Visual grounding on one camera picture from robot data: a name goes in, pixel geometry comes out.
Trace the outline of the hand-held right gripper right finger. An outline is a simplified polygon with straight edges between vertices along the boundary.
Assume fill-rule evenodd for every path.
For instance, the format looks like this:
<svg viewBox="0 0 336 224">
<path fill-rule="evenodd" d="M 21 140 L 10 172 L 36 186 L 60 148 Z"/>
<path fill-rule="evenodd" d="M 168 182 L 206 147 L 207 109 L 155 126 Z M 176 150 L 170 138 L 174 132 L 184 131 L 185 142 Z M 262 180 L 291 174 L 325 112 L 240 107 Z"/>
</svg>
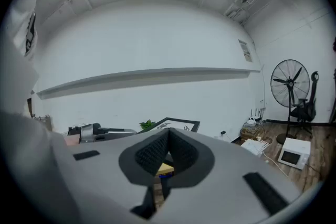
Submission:
<svg viewBox="0 0 336 224">
<path fill-rule="evenodd" d="M 258 172 L 288 202 L 302 192 L 280 170 L 234 143 L 182 131 L 212 150 L 214 166 L 196 186 L 172 189 L 154 215 L 157 224 L 254 224 L 269 213 L 246 184 L 243 176 Z"/>
</svg>

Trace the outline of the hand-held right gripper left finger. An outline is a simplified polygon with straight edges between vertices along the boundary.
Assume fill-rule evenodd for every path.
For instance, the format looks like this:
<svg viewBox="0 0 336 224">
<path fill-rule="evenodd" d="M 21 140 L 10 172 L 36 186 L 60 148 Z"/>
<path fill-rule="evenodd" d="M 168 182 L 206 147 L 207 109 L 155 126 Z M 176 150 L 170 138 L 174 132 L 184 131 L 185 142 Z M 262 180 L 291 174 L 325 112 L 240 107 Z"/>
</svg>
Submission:
<svg viewBox="0 0 336 224">
<path fill-rule="evenodd" d="M 156 210 L 153 197 L 169 139 L 166 129 L 70 147 L 53 134 L 56 223 L 170 224 L 169 206 Z"/>
</svg>

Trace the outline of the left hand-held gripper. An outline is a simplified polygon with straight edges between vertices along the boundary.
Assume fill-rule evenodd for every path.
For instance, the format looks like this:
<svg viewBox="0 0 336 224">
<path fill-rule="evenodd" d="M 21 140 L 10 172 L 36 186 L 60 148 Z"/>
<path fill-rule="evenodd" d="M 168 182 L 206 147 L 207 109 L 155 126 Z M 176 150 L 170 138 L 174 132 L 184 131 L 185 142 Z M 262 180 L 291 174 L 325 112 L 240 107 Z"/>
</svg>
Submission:
<svg viewBox="0 0 336 224">
<path fill-rule="evenodd" d="M 101 127 L 99 123 L 81 124 L 69 127 L 67 136 L 76 136 L 78 143 L 102 142 L 136 135 L 132 129 L 114 129 Z"/>
</svg>

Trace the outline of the black framed picture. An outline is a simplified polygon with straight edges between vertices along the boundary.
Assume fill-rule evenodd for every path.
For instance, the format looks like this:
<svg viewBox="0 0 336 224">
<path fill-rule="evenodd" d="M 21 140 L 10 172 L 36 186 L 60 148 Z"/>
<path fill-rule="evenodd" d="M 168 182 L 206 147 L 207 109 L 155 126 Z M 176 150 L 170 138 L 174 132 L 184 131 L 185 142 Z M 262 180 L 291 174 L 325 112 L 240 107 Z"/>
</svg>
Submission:
<svg viewBox="0 0 336 224">
<path fill-rule="evenodd" d="M 165 129 L 165 128 L 175 128 L 185 131 L 197 132 L 200 126 L 200 121 L 175 119 L 175 118 L 164 118 L 157 122 L 153 129 Z"/>
</svg>

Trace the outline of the person's left forearm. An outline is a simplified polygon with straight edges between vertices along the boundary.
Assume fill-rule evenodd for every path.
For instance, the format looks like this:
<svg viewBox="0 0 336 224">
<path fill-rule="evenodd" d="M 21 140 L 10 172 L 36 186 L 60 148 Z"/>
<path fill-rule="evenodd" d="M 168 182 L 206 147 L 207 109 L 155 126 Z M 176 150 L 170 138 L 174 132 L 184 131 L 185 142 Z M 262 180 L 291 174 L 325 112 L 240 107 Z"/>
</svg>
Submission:
<svg viewBox="0 0 336 224">
<path fill-rule="evenodd" d="M 80 141 L 80 135 L 71 135 L 65 137 L 65 142 L 68 146 L 75 146 L 78 145 Z"/>
</svg>

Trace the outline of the light wooden table top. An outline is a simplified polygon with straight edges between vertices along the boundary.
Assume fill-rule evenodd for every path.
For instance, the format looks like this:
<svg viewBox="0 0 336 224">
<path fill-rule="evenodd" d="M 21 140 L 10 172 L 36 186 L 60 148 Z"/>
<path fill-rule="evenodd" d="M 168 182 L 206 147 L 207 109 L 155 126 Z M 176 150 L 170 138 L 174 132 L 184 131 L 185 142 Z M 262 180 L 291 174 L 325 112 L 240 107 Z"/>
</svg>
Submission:
<svg viewBox="0 0 336 224">
<path fill-rule="evenodd" d="M 172 172 L 174 172 L 174 168 L 172 166 L 162 163 L 162 165 L 160 166 L 156 174 L 159 176 L 159 175 L 164 175 L 164 174 L 168 174 Z"/>
</svg>

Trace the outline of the green leafy plant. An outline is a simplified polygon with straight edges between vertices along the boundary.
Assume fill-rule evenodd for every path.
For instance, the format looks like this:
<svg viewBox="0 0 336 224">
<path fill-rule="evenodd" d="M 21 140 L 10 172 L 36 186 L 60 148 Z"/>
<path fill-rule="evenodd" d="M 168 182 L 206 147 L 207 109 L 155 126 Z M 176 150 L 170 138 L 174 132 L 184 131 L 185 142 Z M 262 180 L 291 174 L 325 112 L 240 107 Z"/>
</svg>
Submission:
<svg viewBox="0 0 336 224">
<path fill-rule="evenodd" d="M 154 125 L 156 124 L 155 121 L 151 121 L 151 120 L 147 120 L 146 122 L 141 122 L 139 123 L 141 129 L 144 131 L 146 129 L 150 129 L 152 127 L 154 127 Z"/>
</svg>

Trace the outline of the white flat box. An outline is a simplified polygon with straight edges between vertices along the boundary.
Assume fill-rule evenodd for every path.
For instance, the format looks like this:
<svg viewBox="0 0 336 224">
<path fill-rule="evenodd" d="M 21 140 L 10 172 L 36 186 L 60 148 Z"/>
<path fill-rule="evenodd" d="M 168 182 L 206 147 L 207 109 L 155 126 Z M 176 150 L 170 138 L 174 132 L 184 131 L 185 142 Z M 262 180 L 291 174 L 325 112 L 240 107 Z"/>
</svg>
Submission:
<svg viewBox="0 0 336 224">
<path fill-rule="evenodd" d="M 241 147 L 258 157 L 261 157 L 263 154 L 263 143 L 259 141 L 248 139 L 241 145 Z"/>
</svg>

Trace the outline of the white pegboard panel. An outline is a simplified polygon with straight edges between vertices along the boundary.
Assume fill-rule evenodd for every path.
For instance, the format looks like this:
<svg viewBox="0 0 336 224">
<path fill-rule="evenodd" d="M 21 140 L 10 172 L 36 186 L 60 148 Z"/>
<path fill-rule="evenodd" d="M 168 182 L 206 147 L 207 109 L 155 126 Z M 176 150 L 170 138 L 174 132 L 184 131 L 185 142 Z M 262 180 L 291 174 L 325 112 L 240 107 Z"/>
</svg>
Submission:
<svg viewBox="0 0 336 224">
<path fill-rule="evenodd" d="M 264 140 L 256 141 L 256 149 L 258 152 L 263 152 L 270 144 Z"/>
</svg>

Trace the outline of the white router with antennas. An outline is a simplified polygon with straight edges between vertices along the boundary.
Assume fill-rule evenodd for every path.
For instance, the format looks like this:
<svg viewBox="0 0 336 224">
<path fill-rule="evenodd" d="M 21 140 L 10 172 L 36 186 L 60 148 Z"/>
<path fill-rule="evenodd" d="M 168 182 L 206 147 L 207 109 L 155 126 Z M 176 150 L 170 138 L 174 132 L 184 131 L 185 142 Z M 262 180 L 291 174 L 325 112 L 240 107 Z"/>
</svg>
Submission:
<svg viewBox="0 0 336 224">
<path fill-rule="evenodd" d="M 247 120 L 247 124 L 249 125 L 255 125 L 256 123 L 260 122 L 262 120 L 262 109 L 255 109 L 255 114 L 252 114 L 251 111 L 251 116 L 249 117 L 249 119 Z"/>
</svg>

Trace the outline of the white microwave oven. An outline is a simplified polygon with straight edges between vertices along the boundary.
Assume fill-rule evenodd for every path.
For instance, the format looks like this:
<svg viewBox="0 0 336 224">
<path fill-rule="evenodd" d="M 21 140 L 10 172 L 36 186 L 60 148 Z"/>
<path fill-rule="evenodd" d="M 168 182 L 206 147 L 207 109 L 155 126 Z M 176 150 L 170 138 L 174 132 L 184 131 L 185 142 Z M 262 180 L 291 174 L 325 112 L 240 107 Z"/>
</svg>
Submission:
<svg viewBox="0 0 336 224">
<path fill-rule="evenodd" d="M 286 138 L 282 146 L 278 162 L 303 170 L 311 153 L 311 142 Z"/>
</svg>

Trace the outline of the black office chair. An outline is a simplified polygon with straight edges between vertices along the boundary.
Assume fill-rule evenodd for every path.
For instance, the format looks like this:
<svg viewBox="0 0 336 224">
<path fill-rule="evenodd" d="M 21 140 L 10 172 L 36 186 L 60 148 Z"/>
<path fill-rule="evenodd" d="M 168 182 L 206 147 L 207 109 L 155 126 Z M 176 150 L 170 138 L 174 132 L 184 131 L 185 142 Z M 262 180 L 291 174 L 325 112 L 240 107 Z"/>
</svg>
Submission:
<svg viewBox="0 0 336 224">
<path fill-rule="evenodd" d="M 290 116 L 297 119 L 297 123 L 290 127 L 298 128 L 309 133 L 312 138 L 312 127 L 308 123 L 311 123 L 316 116 L 316 90 L 319 80 L 318 72 L 315 71 L 311 75 L 312 88 L 310 98 L 299 99 L 299 104 L 295 104 L 295 108 L 290 112 Z"/>
</svg>

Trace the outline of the person's white t-shirt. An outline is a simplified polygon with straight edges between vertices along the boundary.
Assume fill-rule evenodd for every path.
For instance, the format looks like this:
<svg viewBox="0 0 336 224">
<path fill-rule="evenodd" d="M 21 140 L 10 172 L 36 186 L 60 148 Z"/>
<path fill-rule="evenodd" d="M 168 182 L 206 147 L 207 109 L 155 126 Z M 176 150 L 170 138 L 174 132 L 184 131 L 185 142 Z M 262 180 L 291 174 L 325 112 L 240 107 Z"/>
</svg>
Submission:
<svg viewBox="0 0 336 224">
<path fill-rule="evenodd" d="M 38 74 L 31 59 L 37 45 L 36 0 L 12 0 L 0 25 L 0 158 L 33 210 L 52 224 L 80 224 L 81 216 L 61 173 L 68 144 L 28 116 L 27 99 Z"/>
</svg>

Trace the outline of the black standing fan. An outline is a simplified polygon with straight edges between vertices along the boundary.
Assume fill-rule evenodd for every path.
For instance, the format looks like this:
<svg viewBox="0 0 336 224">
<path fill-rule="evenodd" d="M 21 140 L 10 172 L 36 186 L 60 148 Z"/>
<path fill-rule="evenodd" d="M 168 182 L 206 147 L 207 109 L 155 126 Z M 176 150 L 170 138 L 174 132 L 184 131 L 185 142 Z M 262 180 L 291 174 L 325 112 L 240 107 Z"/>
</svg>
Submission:
<svg viewBox="0 0 336 224">
<path fill-rule="evenodd" d="M 300 62 L 288 59 L 279 63 L 272 72 L 270 79 L 271 93 L 275 100 L 288 108 L 287 129 L 276 138 L 281 145 L 285 139 L 296 138 L 290 134 L 290 126 L 297 123 L 297 119 L 290 116 L 290 112 L 299 104 L 299 99 L 310 98 L 312 80 L 306 68 Z"/>
</svg>

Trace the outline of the long white wall shelf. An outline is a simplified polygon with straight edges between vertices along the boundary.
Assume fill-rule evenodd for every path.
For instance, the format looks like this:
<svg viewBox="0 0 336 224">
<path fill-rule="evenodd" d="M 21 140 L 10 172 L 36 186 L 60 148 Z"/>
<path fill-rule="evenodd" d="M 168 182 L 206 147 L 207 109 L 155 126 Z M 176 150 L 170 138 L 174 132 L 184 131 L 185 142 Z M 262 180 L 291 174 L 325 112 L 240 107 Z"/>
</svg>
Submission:
<svg viewBox="0 0 336 224">
<path fill-rule="evenodd" d="M 259 70 L 228 68 L 166 68 L 135 70 L 70 81 L 39 90 L 36 94 L 44 100 L 81 93 L 159 84 L 245 79 L 248 78 L 250 74 L 259 72 Z"/>
</svg>

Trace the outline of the paper notice on wall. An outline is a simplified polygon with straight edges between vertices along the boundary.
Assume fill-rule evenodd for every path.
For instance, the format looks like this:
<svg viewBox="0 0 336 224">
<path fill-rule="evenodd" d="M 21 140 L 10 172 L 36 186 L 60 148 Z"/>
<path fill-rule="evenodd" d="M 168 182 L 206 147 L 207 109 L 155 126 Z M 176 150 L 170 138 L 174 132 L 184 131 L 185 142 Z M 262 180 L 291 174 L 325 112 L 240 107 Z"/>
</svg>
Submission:
<svg viewBox="0 0 336 224">
<path fill-rule="evenodd" d="M 242 40 L 238 40 L 240 46 L 241 46 L 241 49 L 243 51 L 243 55 L 245 57 L 245 60 L 247 62 L 253 62 L 253 59 L 252 59 L 252 56 L 251 56 L 251 53 L 250 53 L 250 50 L 249 50 L 249 47 L 247 45 L 246 42 L 242 41 Z"/>
</svg>

